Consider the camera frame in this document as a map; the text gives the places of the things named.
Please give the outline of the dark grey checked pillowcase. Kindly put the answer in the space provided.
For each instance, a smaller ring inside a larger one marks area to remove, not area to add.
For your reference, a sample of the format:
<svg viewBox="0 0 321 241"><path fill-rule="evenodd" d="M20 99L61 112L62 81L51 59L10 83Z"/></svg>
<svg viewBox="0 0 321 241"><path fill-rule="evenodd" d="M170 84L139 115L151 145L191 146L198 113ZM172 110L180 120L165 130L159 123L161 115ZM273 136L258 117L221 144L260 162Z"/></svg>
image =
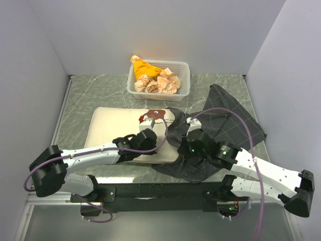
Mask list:
<svg viewBox="0 0 321 241"><path fill-rule="evenodd" d="M180 146L182 137L188 130L186 119L193 116L201 122L202 130L216 142L227 141L249 150L249 136L254 145L267 136L252 115L230 93L216 84L210 87L203 107L204 114L188 114L174 107L168 109L175 115L175 120L169 126L167 141L174 147ZM207 160L182 157L178 157L173 164L153 165L152 168L159 173L192 183L202 182L219 171L219 168L212 166Z"/></svg>

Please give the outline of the cream bear print pillow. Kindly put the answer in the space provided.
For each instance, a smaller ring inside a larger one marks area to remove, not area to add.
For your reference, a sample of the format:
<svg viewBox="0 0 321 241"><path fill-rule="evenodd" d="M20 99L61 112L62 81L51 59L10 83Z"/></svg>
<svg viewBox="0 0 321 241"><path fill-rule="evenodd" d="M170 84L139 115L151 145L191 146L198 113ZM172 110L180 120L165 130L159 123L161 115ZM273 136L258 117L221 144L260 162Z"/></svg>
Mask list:
<svg viewBox="0 0 321 241"><path fill-rule="evenodd" d="M144 113L158 112L168 126L175 120L175 115L169 109L125 109L97 108L92 116L87 139L84 147L91 148L108 143L115 138L124 137L139 132L139 118ZM155 155L141 155L133 160L134 163L166 164L176 161L179 154L177 147L167 141L157 150Z"/></svg>

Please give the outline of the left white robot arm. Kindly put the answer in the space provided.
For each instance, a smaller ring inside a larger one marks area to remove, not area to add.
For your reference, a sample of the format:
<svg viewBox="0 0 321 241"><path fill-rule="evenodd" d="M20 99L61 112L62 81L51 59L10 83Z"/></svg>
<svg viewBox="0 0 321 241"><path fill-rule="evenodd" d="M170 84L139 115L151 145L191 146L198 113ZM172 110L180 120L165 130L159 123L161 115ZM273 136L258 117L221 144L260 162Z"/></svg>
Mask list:
<svg viewBox="0 0 321 241"><path fill-rule="evenodd" d="M75 172L97 165L115 165L129 162L142 154L156 153L157 136L151 129L138 134L114 139L93 148L60 150L57 145L47 147L29 166L34 192L47 197L58 191L75 192L88 201L100 197L96 181Z"/></svg>

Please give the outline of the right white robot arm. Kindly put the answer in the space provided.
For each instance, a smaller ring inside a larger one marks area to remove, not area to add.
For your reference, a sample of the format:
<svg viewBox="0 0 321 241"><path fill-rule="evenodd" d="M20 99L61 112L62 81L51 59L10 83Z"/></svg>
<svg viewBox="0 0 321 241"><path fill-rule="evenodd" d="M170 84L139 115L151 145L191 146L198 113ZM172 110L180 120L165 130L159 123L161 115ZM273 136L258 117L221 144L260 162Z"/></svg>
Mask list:
<svg viewBox="0 0 321 241"><path fill-rule="evenodd" d="M263 198L282 205L296 216L310 216L315 190L311 171L292 171L252 157L247 150L235 144L215 142L201 129L190 131L183 137L178 153L185 158L200 158L214 167L252 178L225 177L220 188L225 200L232 200L235 196Z"/></svg>

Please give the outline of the orange patterned pillowcase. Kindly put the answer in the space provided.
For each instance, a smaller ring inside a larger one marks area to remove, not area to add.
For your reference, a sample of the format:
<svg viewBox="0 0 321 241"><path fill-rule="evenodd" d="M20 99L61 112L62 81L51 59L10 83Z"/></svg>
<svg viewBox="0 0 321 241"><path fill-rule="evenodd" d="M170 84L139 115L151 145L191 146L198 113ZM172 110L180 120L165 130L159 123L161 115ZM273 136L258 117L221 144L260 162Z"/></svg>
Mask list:
<svg viewBox="0 0 321 241"><path fill-rule="evenodd" d="M136 79L136 92L176 94L180 89L181 80L169 68L158 68L136 55L132 55L130 61Z"/></svg>

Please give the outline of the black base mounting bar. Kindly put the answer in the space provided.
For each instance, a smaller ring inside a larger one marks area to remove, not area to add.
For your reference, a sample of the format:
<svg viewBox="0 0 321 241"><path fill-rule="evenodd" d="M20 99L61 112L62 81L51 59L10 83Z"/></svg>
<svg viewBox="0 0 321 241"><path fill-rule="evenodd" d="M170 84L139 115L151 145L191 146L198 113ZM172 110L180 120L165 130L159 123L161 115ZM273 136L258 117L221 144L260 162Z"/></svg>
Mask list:
<svg viewBox="0 0 321 241"><path fill-rule="evenodd" d="M99 184L100 194L91 202L113 213L127 211L217 211L219 202L246 201L221 182Z"/></svg>

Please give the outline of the white plastic basket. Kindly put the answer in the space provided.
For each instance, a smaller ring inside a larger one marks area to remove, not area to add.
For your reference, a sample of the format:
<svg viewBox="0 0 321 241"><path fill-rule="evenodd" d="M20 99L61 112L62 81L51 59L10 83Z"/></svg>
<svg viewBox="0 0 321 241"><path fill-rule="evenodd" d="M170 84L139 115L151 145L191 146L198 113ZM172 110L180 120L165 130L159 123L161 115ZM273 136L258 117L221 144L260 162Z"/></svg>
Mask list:
<svg viewBox="0 0 321 241"><path fill-rule="evenodd" d="M131 58L127 91L137 99L181 101L191 87L189 65L178 61Z"/></svg>

